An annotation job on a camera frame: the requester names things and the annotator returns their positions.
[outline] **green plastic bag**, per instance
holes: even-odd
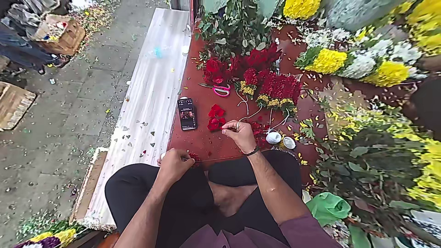
[[[343,198],[329,192],[315,196],[306,205],[322,227],[346,218],[351,210],[351,206]]]

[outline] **pavement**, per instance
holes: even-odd
[[[18,242],[26,220],[70,216],[95,149],[110,144],[156,7],[167,5],[122,1],[86,57],[43,76],[22,74],[37,98],[14,130],[0,132],[0,247]]]

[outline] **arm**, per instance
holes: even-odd
[[[236,123],[236,120],[232,120],[222,128],[236,127]],[[238,132],[223,129],[222,133],[231,137],[245,154],[252,152],[256,147],[253,132],[248,123],[241,122]],[[283,181],[261,152],[248,156],[248,159],[256,175],[265,206],[277,224],[280,225],[284,221],[306,214],[311,215],[302,199]]]
[[[172,148],[162,161],[153,186],[114,248],[154,248],[162,206],[170,187],[194,164],[187,152]]]

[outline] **phone screen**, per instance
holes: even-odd
[[[191,98],[178,100],[179,118],[182,130],[196,129],[196,113]]]

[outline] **purple flower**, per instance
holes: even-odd
[[[21,244],[18,244],[18,245],[16,245],[16,246],[14,246],[14,248],[23,248],[23,246],[25,246],[25,245],[30,245],[30,244],[35,244],[35,243],[32,242],[32,241],[30,241],[30,240],[28,240],[28,241],[26,241],[26,242],[24,242],[24,243],[21,243]]]
[[[61,244],[60,239],[57,237],[47,237],[41,241],[38,241],[37,244],[41,244],[43,248],[54,248],[57,245]]]

